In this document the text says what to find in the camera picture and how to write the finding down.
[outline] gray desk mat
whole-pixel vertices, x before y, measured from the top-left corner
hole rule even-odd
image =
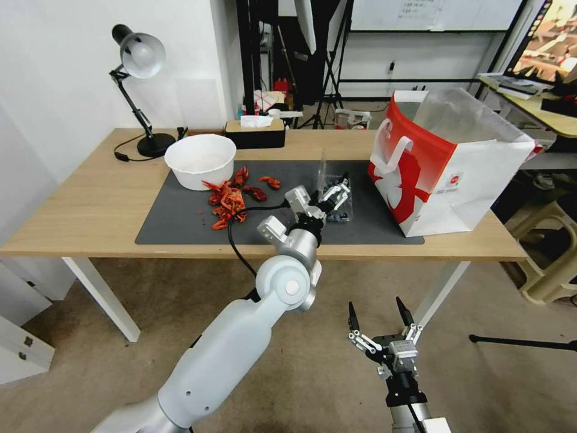
[[[379,191],[367,175],[367,161],[329,161],[327,173],[349,172],[352,185],[353,219],[348,223],[328,222],[322,232],[324,244],[422,244],[423,238],[406,238]],[[284,193],[290,188],[304,185],[312,193],[317,184],[318,161],[236,161],[234,169],[246,165],[249,170],[247,185],[261,188],[268,196],[264,203],[257,203],[244,194],[246,206],[274,206],[282,203]],[[274,191],[261,176],[273,176],[282,183]],[[191,191],[178,183],[172,172],[162,185],[138,236],[137,244],[190,245],[227,244],[226,230],[212,230],[217,221],[208,204],[208,191]],[[254,210],[242,224],[234,223],[234,241],[237,245],[265,244],[257,226],[269,215],[275,215],[287,227],[294,222],[290,209]]]

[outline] monitor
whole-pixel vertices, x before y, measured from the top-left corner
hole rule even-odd
[[[546,0],[505,75],[559,84],[577,72],[577,0]]]

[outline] stool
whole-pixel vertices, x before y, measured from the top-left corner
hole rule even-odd
[[[549,203],[520,223],[511,234],[519,241],[544,220],[556,220],[562,225],[540,242],[549,249],[556,247],[549,255],[552,263],[546,269],[530,257],[518,263],[527,277],[519,291],[534,304],[546,304],[577,293],[577,195],[566,194]],[[562,253],[558,252],[561,246],[566,246]]]

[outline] desk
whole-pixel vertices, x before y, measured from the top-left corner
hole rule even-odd
[[[116,129],[0,248],[0,256],[62,257],[130,341],[140,330],[87,257],[232,259],[229,245],[136,245],[134,240],[168,174],[163,159],[121,162],[112,149],[140,133]],[[242,160],[368,160],[372,131],[288,131],[280,149],[239,150]],[[271,245],[239,245],[249,259],[274,254]],[[422,245],[321,245],[319,260],[450,260],[415,313],[425,325],[473,260],[519,261],[526,254],[492,212],[473,232],[425,238]]]
[[[569,138],[577,138],[577,118],[566,116],[562,114],[557,114],[550,111],[544,111],[541,109],[541,97],[534,96],[530,99],[523,100],[511,95],[502,94],[496,91],[496,85],[487,77],[478,77],[481,83],[491,89],[502,101],[507,104],[505,113],[501,113],[503,117],[506,117],[508,111],[511,107],[517,109],[529,120],[532,120],[547,129],[550,129],[557,135],[562,135]]]

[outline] lamp arm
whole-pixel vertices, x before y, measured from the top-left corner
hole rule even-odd
[[[130,105],[130,108],[132,108],[132,114],[134,114],[134,117],[136,117],[138,123],[140,123],[140,125],[144,128],[146,137],[154,138],[154,135],[152,134],[152,124],[150,123],[150,120],[148,120],[148,118],[140,108],[137,108],[136,105],[134,105],[134,102],[132,102],[132,99],[130,99],[130,96],[128,95],[126,89],[124,89],[124,86],[122,85],[122,81],[125,78],[129,77],[130,75],[126,72],[122,72],[120,70],[121,68],[122,65],[118,66],[116,69],[111,70],[109,74],[112,77],[112,80],[116,83],[116,85],[120,89],[122,95],[126,99],[126,102],[128,102],[128,105]]]

